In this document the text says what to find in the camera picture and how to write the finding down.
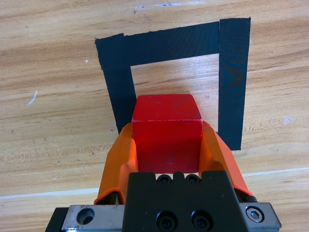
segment wooden surface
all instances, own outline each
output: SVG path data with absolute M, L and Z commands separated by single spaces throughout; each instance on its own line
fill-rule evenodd
M 249 16 L 242 150 L 234 154 L 249 189 L 273 204 L 281 231 L 308 231 L 309 2 L 164 3 L 0 2 L 0 231 L 44 231 L 55 207 L 96 198 L 117 129 L 95 38 Z M 218 55 L 132 74 L 137 95 L 193 94 L 217 129 Z

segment red cube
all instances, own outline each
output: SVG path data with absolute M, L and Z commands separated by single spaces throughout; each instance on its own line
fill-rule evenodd
M 139 172 L 198 172 L 202 124 L 191 94 L 139 96 L 132 118 Z

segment metal plate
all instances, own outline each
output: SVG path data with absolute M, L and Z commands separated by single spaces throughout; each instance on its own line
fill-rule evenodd
M 281 223 L 270 203 L 240 203 L 240 207 L 246 218 L 250 232 L 278 232 L 281 228 Z M 261 222 L 254 222 L 247 216 L 247 210 L 251 207 L 262 212 L 263 220 Z
M 62 230 L 67 232 L 121 231 L 124 209 L 124 205 L 71 205 L 63 222 Z

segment white mark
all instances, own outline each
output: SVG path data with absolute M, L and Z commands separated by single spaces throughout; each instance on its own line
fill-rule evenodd
M 165 4 L 156 4 L 156 5 L 149 5 L 149 6 L 136 6 L 135 9 L 144 9 L 146 7 L 168 7 L 168 6 L 185 6 L 185 5 L 198 5 L 203 4 L 204 1 L 188 1 L 188 2 L 170 2 Z
M 197 4 L 203 4 L 204 1 L 190 1 L 188 2 L 188 5 L 197 5 Z
M 292 120 L 292 116 L 284 116 L 283 117 L 283 125 L 286 126 L 288 125 Z
M 175 2 L 175 3 L 167 3 L 167 4 L 157 4 L 155 6 L 161 6 L 161 7 L 167 7 L 167 6 L 182 6 L 181 2 Z
M 38 94 L 38 92 L 35 91 L 34 97 L 32 98 L 31 101 L 28 102 L 28 105 L 31 105 L 34 102 L 35 98 L 37 97 L 37 94 Z
M 25 197 L 47 197 L 47 196 L 72 196 L 72 195 L 85 195 L 91 193 L 98 193 L 98 188 L 86 188 L 86 189 L 75 189 L 65 191 L 54 191 L 54 192 L 39 192 L 31 194 L 11 195 L 0 197 L 0 200 L 14 199 L 14 198 L 25 198 Z
M 247 174 L 243 174 L 242 176 L 243 177 L 248 177 L 248 176 L 255 176 L 255 175 L 266 175 L 266 174 L 274 174 L 274 173 L 286 173 L 286 172 L 302 171 L 302 170 L 309 170 L 309 168 L 294 168 L 294 169 L 276 170 L 276 171 L 260 172 L 260 173 L 247 173 Z

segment black tape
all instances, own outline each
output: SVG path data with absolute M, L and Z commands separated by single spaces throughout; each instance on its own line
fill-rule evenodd
M 118 132 L 131 122 L 136 94 L 130 66 L 219 52 L 219 22 L 97 39 Z
M 243 84 L 244 88 L 246 85 L 246 81 L 242 81 L 242 85 L 238 87 L 236 75 L 239 70 L 245 71 L 245 74 L 242 74 L 242 79 L 246 79 L 248 52 L 244 51 L 248 47 L 242 42 L 246 42 L 250 30 L 242 30 L 241 28 L 248 22 L 250 27 L 250 19 L 227 19 L 220 21 L 220 28 L 219 22 L 213 22 L 131 36 L 119 34 L 96 40 L 98 57 L 111 98 L 118 132 L 120 133 L 122 128 L 131 122 L 136 103 L 130 66 L 220 53 L 219 63 L 222 61 L 226 65 L 221 67 L 219 64 L 218 133 L 231 149 L 240 149 L 244 92 L 230 91 L 230 88 L 239 88 L 242 91 Z M 224 43 L 232 43 L 233 45 L 229 47 Z M 232 116 L 227 122 L 233 121 L 234 127 L 230 125 L 227 127 L 225 122 L 222 124 L 228 117 L 226 114 Z
M 250 21 L 220 20 L 218 134 L 231 150 L 241 147 Z

